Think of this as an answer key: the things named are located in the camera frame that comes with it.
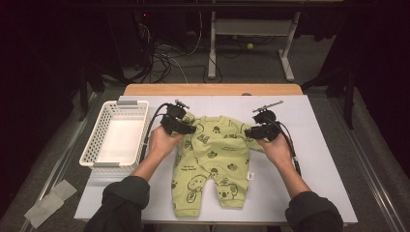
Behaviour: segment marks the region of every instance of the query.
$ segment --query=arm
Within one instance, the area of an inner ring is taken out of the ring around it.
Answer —
[[[153,130],[150,137],[148,156],[136,167],[130,176],[138,176],[148,182],[162,160],[172,152],[183,137],[183,134],[169,136],[162,126]]]
[[[282,134],[268,142],[260,139],[257,142],[265,150],[268,160],[278,169],[291,199],[304,191],[311,191],[302,177],[293,167],[290,150]]]
[[[289,147],[282,134],[273,141],[257,141],[266,156],[278,169],[291,198],[285,215],[290,226],[298,231],[342,231],[343,220],[336,206],[312,192],[292,164]]]
[[[129,177],[104,189],[102,205],[88,221],[84,231],[140,231],[141,211],[149,201],[148,181],[182,137],[182,134],[169,136],[163,127],[153,130],[150,152],[145,160]]]

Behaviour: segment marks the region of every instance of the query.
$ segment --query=wooden table edge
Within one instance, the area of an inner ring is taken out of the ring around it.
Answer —
[[[130,84],[125,96],[286,96],[302,95],[297,84]]]

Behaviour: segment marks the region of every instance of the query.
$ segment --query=person's right hand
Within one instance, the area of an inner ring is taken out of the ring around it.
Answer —
[[[266,157],[277,168],[293,165],[289,146],[281,133],[275,140],[267,141],[265,139],[258,139],[257,143],[263,147]]]

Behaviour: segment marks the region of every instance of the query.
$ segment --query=table leg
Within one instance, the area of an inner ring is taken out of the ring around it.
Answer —
[[[278,51],[282,67],[286,75],[286,80],[290,82],[293,82],[295,80],[295,76],[293,75],[293,72],[290,69],[290,63],[289,63],[289,60],[287,59],[287,54],[289,53],[290,45],[292,44],[293,36],[295,35],[295,31],[296,31],[296,27],[298,26],[300,15],[301,15],[300,12],[296,12],[293,15],[293,20],[292,20],[292,23],[290,24],[289,31],[287,34],[286,47],[285,49],[281,49]]]
[[[208,61],[208,78],[215,79],[217,77],[216,65],[217,65],[217,54],[215,52],[215,20],[216,13],[212,12],[211,17],[211,51],[209,53]]]

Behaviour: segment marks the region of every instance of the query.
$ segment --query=table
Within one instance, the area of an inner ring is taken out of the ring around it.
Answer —
[[[342,2],[343,0],[313,0],[312,2]],[[305,0],[296,0],[295,2],[308,2]],[[293,82],[293,75],[288,53],[293,41],[293,37],[298,26],[301,12],[295,12],[292,19],[286,20],[261,20],[261,19],[217,19],[216,12],[212,12],[211,16],[211,46],[208,62],[208,77],[214,79],[217,76],[217,53],[215,49],[216,35],[238,35],[238,36],[277,36],[286,37],[286,45],[284,49],[278,51],[278,56],[282,65],[286,80]]]
[[[253,96],[241,96],[244,93]],[[249,124],[254,124],[251,119],[254,114],[251,112],[252,109],[284,100],[283,104],[275,106],[274,112],[291,131],[304,179],[317,193],[326,196],[337,205],[346,223],[357,222],[308,97],[302,95],[298,85],[135,84],[129,85],[120,99],[143,99],[153,106],[152,110],[155,110],[161,103],[172,102],[175,98],[188,104],[190,111],[197,116],[216,113],[226,116],[235,115],[235,118]],[[284,209],[287,208],[290,198],[281,177],[273,165],[267,162],[264,154],[254,151],[250,152],[249,172],[255,174],[255,179],[249,181],[249,192],[242,210],[223,209],[219,205],[215,185],[212,181],[208,181],[203,190],[200,216],[176,218],[173,215],[170,193],[175,155],[176,151],[169,155],[150,180],[151,197],[149,205],[142,212],[143,222],[263,225],[287,223]],[[104,187],[111,182],[121,181],[128,174],[93,171],[74,218],[90,218],[100,207]]]

